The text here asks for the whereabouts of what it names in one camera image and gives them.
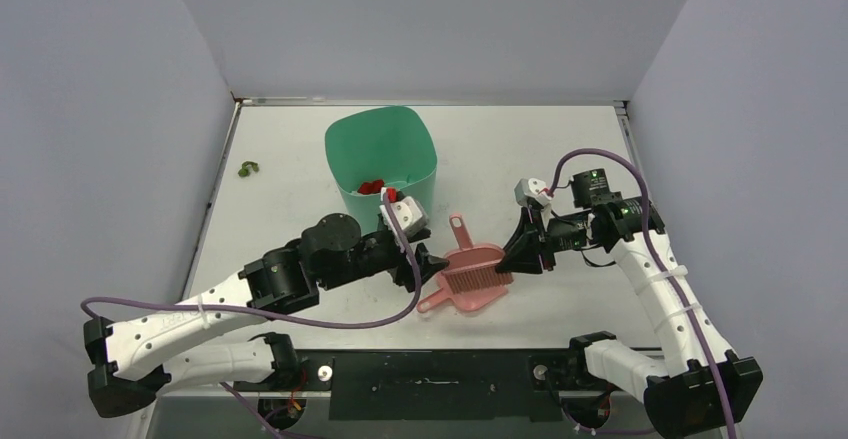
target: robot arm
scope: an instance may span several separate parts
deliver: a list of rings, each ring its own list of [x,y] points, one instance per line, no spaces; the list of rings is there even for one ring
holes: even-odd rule
[[[584,209],[575,214],[553,214],[546,187],[539,179],[524,179],[516,186],[521,220],[504,247],[506,255],[498,272],[541,274],[553,270],[555,253],[603,247],[629,279],[664,356],[663,361],[657,361],[630,349],[608,332],[594,333],[571,340],[571,348],[582,351],[582,370],[571,373],[606,380],[644,403],[648,417],[663,437],[723,426],[718,391],[688,317],[691,309],[722,376],[733,418],[741,421],[762,382],[762,371],[753,358],[739,359],[707,317],[686,281],[685,266],[675,262],[664,224],[653,205],[646,211],[648,232],[663,262],[675,266],[668,272],[658,267],[645,242],[641,198],[623,199],[620,193],[611,192],[603,169],[572,178],[574,205]],[[669,275],[676,279],[688,306]]]
[[[394,214],[401,231],[388,226]],[[204,305],[293,314],[318,304],[318,287],[333,289],[389,271],[393,282],[412,292],[411,265],[396,241],[426,239],[427,216],[420,204],[398,193],[391,211],[381,208],[377,231],[362,235],[345,214],[330,214],[300,238],[266,253],[214,287],[178,303],[188,310],[157,312],[130,321],[94,317],[84,326],[94,369],[89,396],[102,417],[139,410],[165,392],[222,381],[269,382],[285,386],[299,370],[288,336],[269,334],[246,344],[203,343],[267,319],[239,312],[204,310]],[[448,262],[418,244],[415,258],[426,282]]]

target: green bin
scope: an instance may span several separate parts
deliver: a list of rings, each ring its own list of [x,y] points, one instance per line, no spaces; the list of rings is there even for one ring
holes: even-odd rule
[[[383,107],[334,122],[324,134],[327,162],[348,213],[367,234],[377,229],[380,195],[356,192],[382,179],[421,203],[427,214],[436,182],[436,148],[424,122],[408,107]]]

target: zip tie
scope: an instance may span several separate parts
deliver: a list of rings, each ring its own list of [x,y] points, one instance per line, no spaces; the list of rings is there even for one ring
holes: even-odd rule
[[[657,327],[654,328],[654,333],[659,332],[660,328],[663,325],[665,325],[666,322],[670,321],[672,318],[677,317],[681,314],[686,314],[687,312],[694,310],[694,309],[701,309],[701,303],[696,302],[694,304],[690,304],[689,307],[684,307],[684,308],[680,309],[679,311],[672,312],[671,314],[665,316],[663,318],[663,320],[660,321],[659,324],[657,324]]]
[[[203,319],[203,329],[209,329],[212,327],[209,324],[209,318],[206,317],[206,311],[203,310],[203,293],[197,295],[197,310],[200,312],[200,318]]]
[[[665,281],[666,279],[669,279],[671,277],[677,278],[677,276],[685,276],[687,274],[689,274],[689,269],[687,269],[686,266],[683,265],[677,266],[670,271],[660,271],[654,274],[653,276],[649,277],[645,285],[639,288],[639,290],[635,291],[636,295],[638,296],[639,294],[641,294],[642,291],[650,287],[650,285],[655,282]]]

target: brush bristles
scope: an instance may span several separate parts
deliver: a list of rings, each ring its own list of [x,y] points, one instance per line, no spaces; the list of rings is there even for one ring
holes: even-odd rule
[[[498,274],[495,266],[471,270],[444,271],[445,281],[455,294],[512,284],[512,274]]]

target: dustpan handle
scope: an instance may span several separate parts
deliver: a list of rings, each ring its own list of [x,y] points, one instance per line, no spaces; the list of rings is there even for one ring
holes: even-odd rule
[[[451,214],[450,217],[451,229],[453,236],[456,238],[456,243],[460,249],[471,249],[474,243],[471,242],[471,234],[465,228],[465,221],[462,220],[462,214]]]

